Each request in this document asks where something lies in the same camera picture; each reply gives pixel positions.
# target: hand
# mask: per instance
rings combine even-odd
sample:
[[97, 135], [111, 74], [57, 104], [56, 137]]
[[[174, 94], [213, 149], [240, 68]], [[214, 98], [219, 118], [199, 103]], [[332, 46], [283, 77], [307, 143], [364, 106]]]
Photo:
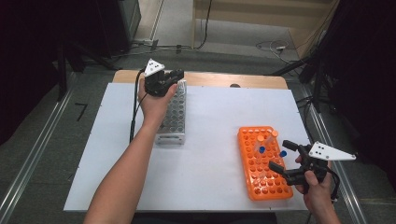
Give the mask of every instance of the hand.
[[164, 97], [155, 97], [146, 93], [145, 79], [139, 82], [139, 93], [137, 94], [144, 115], [143, 125], [149, 125], [158, 129], [163, 122], [169, 101], [177, 91], [177, 84], [172, 85]]
[[[296, 162], [301, 162], [302, 158], [298, 157]], [[320, 213], [327, 209], [332, 209], [332, 200], [331, 196], [331, 184], [332, 184], [332, 175], [327, 173], [325, 178], [321, 183], [318, 182], [317, 177], [314, 172], [306, 171], [305, 179], [309, 185], [308, 193], [304, 195], [304, 202], [308, 210], [314, 215], [317, 216]], [[303, 186], [295, 187], [300, 193], [304, 192]]]

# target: blue object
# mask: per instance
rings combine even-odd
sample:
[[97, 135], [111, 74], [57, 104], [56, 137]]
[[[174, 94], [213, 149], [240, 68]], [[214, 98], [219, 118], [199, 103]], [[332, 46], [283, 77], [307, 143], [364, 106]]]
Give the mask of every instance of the blue object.
[[279, 156], [280, 156], [280, 157], [285, 157], [286, 155], [288, 155], [288, 153], [287, 153], [285, 150], [282, 150], [282, 151], [279, 153]]
[[262, 154], [262, 153], [264, 153], [264, 151], [265, 151], [265, 147], [260, 147], [259, 148], [259, 152]]

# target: floor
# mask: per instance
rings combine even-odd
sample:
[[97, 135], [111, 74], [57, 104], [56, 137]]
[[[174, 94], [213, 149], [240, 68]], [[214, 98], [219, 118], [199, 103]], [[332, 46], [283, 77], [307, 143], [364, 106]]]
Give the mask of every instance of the floor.
[[[140, 4], [143, 18], [135, 36], [136, 43], [152, 43], [158, 39], [159, 46], [190, 44], [191, 1], [147, 0], [140, 1]], [[195, 46], [198, 46], [203, 39], [205, 21], [197, 21], [196, 27]], [[278, 46], [287, 47], [282, 52], [270, 48]], [[268, 75], [289, 62], [299, 60], [288, 29], [235, 22], [210, 21], [208, 39], [200, 51], [183, 50], [175, 53], [175, 48], [150, 50], [140, 46], [117, 57], [114, 63], [124, 69], [136, 69], [155, 56], [170, 67], [183, 67], [189, 71]], [[70, 74], [68, 81], [72, 88], [65, 97], [66, 101], [56, 103], [55, 87], [12, 138], [0, 146], [0, 197], [5, 198], [12, 193], [16, 196], [11, 206], [6, 207], [2, 203], [0, 223], [81, 223], [84, 214], [65, 213], [63, 206], [106, 84], [114, 76], [114, 71], [90, 60], [87, 64], [84, 74]], [[300, 72], [301, 69], [296, 69], [282, 76], [296, 100], [310, 95], [312, 90], [312, 85], [299, 83]], [[84, 113], [81, 113], [81, 105], [87, 105]], [[307, 117], [308, 130], [313, 138], [354, 153], [355, 148], [339, 116], [326, 105], [320, 106], [321, 114], [312, 107], [308, 116], [304, 114], [303, 107], [301, 110], [302, 119]], [[54, 108], [63, 113], [53, 114]], [[43, 140], [44, 144], [38, 145], [37, 139]], [[33, 169], [26, 169], [23, 165], [31, 158], [32, 151], [40, 159], [30, 163]], [[361, 160], [342, 162], [341, 167], [346, 171], [345, 183], [350, 184], [346, 188], [352, 189], [356, 197], [350, 198], [350, 191], [340, 193], [335, 209], [342, 222], [394, 223], [396, 193], [384, 172]], [[23, 169], [30, 170], [30, 173], [16, 183], [14, 180]], [[18, 190], [9, 190], [12, 183], [18, 186]], [[346, 201], [354, 199], [359, 206], [351, 208]], [[277, 223], [282, 224], [304, 223], [307, 213], [276, 213], [276, 218]]]

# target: table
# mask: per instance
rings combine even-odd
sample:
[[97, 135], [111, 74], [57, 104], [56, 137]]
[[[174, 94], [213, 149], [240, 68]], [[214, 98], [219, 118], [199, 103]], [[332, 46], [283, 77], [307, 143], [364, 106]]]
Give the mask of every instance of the table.
[[[88, 209], [100, 181], [127, 147], [134, 92], [134, 84], [128, 82], [134, 82], [136, 74], [137, 71], [118, 71], [113, 83], [107, 86], [64, 211]], [[195, 72], [186, 72], [185, 79], [188, 83], [186, 143], [154, 145], [137, 211], [305, 210], [303, 197], [297, 191], [287, 200], [251, 201], [237, 146], [238, 128], [258, 124], [272, 124], [279, 131], [279, 142], [287, 138], [303, 145], [309, 143], [285, 80]], [[242, 88], [227, 88], [234, 83]], [[247, 109], [260, 99], [265, 99], [264, 104]], [[142, 119], [139, 111], [136, 129]], [[297, 156], [290, 151], [284, 158], [288, 169], [299, 166], [294, 162]]]
[[[209, 19], [288, 27], [300, 58], [326, 30], [339, 0], [216, 0]], [[191, 47], [194, 48], [196, 19], [205, 20], [209, 0], [193, 0]]]

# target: gray floor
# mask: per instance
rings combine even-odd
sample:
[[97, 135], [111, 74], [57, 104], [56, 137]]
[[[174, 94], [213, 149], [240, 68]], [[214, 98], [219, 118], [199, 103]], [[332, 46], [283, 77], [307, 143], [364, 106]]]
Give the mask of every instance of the gray floor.
[[[188, 44], [187, 35], [184, 35], [185, 38], [182, 39], [183, 33], [181, 31], [174, 32], [171, 30], [174, 26], [165, 26], [167, 23], [165, 18], [168, 15], [165, 12], [166, 8], [170, 6], [164, 5], [163, 19], [160, 21], [156, 33], [156, 37], [160, 40], [159, 44]], [[282, 68], [285, 62], [278, 59], [271, 51], [257, 49], [256, 44], [261, 41], [283, 38], [287, 40], [289, 38], [288, 34], [282, 33], [282, 29], [276, 27], [262, 27], [266, 31], [265, 34], [257, 34], [257, 27], [251, 27], [251, 29], [253, 30], [251, 36], [248, 35], [244, 38], [235, 34], [233, 40], [228, 40], [227, 45], [221, 44], [223, 42], [221, 42], [222, 38], [219, 36], [213, 38], [217, 39], [216, 41], [220, 42], [220, 45], [216, 45], [216, 41], [208, 38], [207, 45], [199, 51], [183, 50], [179, 54], [174, 50], [142, 53], [148, 49], [134, 49], [128, 53], [129, 55], [118, 58], [114, 64], [124, 69], [136, 69], [146, 65], [149, 58], [153, 58], [165, 64], [169, 69], [182, 68], [186, 71], [248, 75], [267, 75]], [[169, 34], [177, 34], [180, 39], [171, 41], [173, 35], [169, 36]], [[296, 54], [292, 50], [290, 54], [283, 53], [281, 55], [287, 60], [296, 60]], [[283, 75], [283, 77], [288, 81], [288, 86], [295, 98], [301, 99], [305, 95], [304, 87], [308, 89], [311, 87], [300, 84], [296, 72], [292, 71]], [[83, 74], [76, 74], [76, 84], [64, 112], [59, 117], [49, 141], [44, 147], [41, 159], [22, 192], [8, 223], [82, 222], [83, 213], [66, 213], [63, 212], [63, 207], [106, 85], [111, 82], [113, 76], [114, 71], [108, 71], [103, 66], [91, 62], [88, 62]], [[44, 128], [52, 109], [56, 106], [57, 94], [57, 87], [54, 87], [26, 118], [12, 138], [0, 146], [0, 197], [5, 196], [8, 186], [17, 176], [29, 152], [34, 147], [35, 140]], [[78, 120], [78, 117], [82, 108], [76, 103], [88, 105], [80, 120]], [[321, 105], [321, 107], [321, 116], [334, 146], [347, 152], [355, 152], [339, 115], [331, 113], [326, 105]], [[311, 116], [308, 117], [308, 127], [314, 138], [319, 139], [320, 136]], [[377, 166], [361, 160], [346, 161], [342, 164], [360, 201], [367, 223], [394, 223], [396, 218], [396, 194], [389, 184], [386, 174]], [[343, 223], [353, 223], [341, 193], [339, 202], [335, 204], [335, 209]], [[276, 217], [277, 223], [304, 223], [307, 213], [305, 211], [283, 212], [276, 213]]]

